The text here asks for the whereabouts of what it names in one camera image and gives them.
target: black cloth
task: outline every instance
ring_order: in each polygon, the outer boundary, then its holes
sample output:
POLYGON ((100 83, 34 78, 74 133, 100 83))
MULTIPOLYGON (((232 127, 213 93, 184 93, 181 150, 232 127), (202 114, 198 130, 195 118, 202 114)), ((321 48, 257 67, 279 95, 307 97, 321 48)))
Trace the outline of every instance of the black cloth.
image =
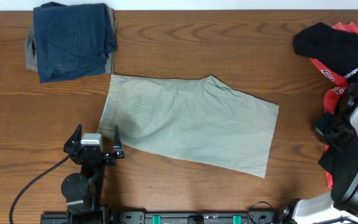
POLYGON ((115 49, 104 4, 43 4, 34 8, 34 31, 41 83, 102 74, 115 49))
POLYGON ((317 58, 348 83, 358 82, 358 34, 320 22, 297 34, 293 46, 297 55, 317 58))

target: white wall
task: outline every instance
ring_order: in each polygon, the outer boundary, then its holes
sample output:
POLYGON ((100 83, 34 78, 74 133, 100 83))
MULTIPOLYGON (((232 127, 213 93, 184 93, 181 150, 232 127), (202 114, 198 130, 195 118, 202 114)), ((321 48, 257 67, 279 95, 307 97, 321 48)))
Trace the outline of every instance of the white wall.
MULTIPOLYGON (((52 0, 0 0, 0 11, 31 11, 52 0)), ((105 2, 115 10, 358 9, 358 0, 54 0, 62 4, 105 2)))

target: sage green fabric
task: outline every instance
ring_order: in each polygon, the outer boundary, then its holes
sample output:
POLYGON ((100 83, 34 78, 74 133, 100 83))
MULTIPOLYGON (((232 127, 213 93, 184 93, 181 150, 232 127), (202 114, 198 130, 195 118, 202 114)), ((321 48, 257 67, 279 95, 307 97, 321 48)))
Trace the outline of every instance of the sage green fabric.
POLYGON ((163 156, 265 177, 278 105, 201 80, 111 75, 98 128, 123 144, 163 156))

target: green strip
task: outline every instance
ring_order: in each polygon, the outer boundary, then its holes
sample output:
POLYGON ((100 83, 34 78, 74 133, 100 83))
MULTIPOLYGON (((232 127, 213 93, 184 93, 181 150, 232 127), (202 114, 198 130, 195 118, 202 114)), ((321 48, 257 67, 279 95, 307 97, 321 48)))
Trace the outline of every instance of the green strip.
POLYGON ((161 216, 153 215, 153 224, 161 224, 161 216))
POLYGON ((241 224, 241 216, 233 215, 233 224, 241 224))

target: folded cloth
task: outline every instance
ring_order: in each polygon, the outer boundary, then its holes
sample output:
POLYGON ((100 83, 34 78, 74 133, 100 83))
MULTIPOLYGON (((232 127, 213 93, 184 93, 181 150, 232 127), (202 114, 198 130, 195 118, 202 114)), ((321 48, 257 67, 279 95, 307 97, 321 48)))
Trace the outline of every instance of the folded cloth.
MULTIPOLYGON (((357 33, 357 35, 358 35, 358 27, 353 22, 351 22, 350 24, 347 24, 347 25, 343 25, 342 22, 338 22, 337 24, 335 24, 333 26, 333 28, 336 29, 336 30, 344 30, 344 31, 347 31, 347 32, 357 33)), ((337 73, 333 72, 331 69, 329 69, 323 63, 321 63, 318 59, 311 58, 310 60, 317 67, 317 69, 320 70, 320 72, 323 75, 325 75, 325 77, 330 79, 337 86, 340 86, 340 87, 346 87, 347 86, 347 81, 346 81, 346 79, 344 77, 342 77, 342 76, 338 75, 337 73)))
POLYGON ((358 82, 358 34, 318 23, 294 37, 297 55, 317 58, 348 83, 358 82))
POLYGON ((34 34, 40 82, 104 73, 108 54, 115 49, 104 4, 50 2, 36 7, 34 34))
MULTIPOLYGON (((111 8, 108 8, 108 13, 112 25, 113 35, 115 37, 115 33, 117 29, 117 21, 114 20, 114 13, 111 8)), ((25 37, 24 50, 25 50, 25 68, 27 70, 38 72, 34 25, 31 25, 31 29, 29 30, 27 36, 25 37)), ((112 74, 114 72, 114 53, 115 51, 108 54, 108 58, 106 60, 106 65, 104 68, 104 72, 107 74, 112 74)))
POLYGON ((210 76, 177 80, 112 75, 98 128, 163 156, 265 177, 278 105, 210 76))

